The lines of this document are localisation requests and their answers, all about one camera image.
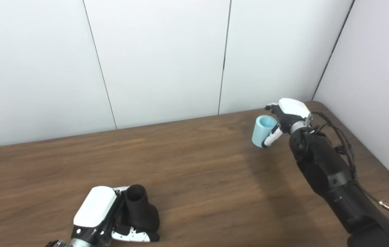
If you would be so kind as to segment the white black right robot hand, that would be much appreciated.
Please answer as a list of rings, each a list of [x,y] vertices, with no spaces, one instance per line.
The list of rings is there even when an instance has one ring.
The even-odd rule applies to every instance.
[[[298,129],[311,126],[312,114],[305,103],[298,100],[284,97],[278,103],[266,105],[265,110],[277,117],[277,124],[262,142],[264,148],[271,146],[283,133],[291,135]]]

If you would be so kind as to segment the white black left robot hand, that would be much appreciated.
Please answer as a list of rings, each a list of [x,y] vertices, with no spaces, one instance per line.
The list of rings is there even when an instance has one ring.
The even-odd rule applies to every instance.
[[[73,219],[67,247],[108,247],[113,241],[158,242],[160,217],[143,185],[90,190]]]

